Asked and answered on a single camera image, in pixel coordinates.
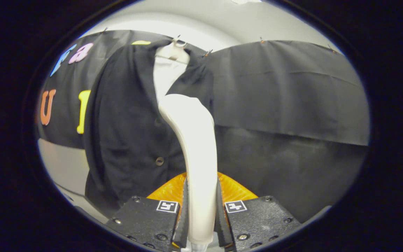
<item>jacket lapel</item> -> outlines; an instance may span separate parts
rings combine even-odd
[[[156,113],[159,113],[159,111],[153,79],[155,53],[158,48],[169,45],[170,43],[171,40],[160,40],[145,46],[138,45],[138,49],[135,51],[134,55],[136,76],[138,76],[144,93]],[[187,49],[185,49],[185,51],[190,56],[188,66],[186,71],[173,83],[168,94],[173,93],[174,90],[181,90],[181,88],[190,88],[195,81],[202,77],[204,67],[200,64],[200,59],[198,59],[197,55],[192,51]]]

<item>black jacket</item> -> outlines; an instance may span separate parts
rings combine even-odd
[[[120,48],[91,90],[84,129],[90,174],[100,190],[111,190],[120,201],[147,196],[185,171],[178,139],[158,111],[153,83],[155,51],[170,42]],[[196,97],[212,114],[212,73],[203,58],[186,52],[187,69],[167,93]]]

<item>pin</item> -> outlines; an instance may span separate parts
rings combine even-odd
[[[332,50],[333,53],[337,53],[336,51],[334,51],[331,46],[329,44],[327,44],[327,46],[329,46],[329,48]]]

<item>black metal plate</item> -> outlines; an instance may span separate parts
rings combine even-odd
[[[237,252],[279,239],[300,225],[272,196],[243,201],[240,206],[241,203],[236,202],[226,211]]]
[[[107,226],[133,241],[169,252],[179,204],[175,202],[176,205],[165,212],[157,210],[160,202],[134,196],[116,212]]]

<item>blue letter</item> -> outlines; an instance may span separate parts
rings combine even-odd
[[[76,46],[77,46],[77,44],[71,46],[71,48],[69,48],[68,50],[66,50],[66,51],[62,54],[62,56],[60,56],[60,59],[59,59],[59,61],[57,62],[56,67],[54,67],[54,70],[52,70],[51,76],[52,76],[57,70],[59,70],[60,64],[61,64],[62,62],[64,62],[64,59],[66,59],[66,57],[68,56],[69,52],[72,51]]]

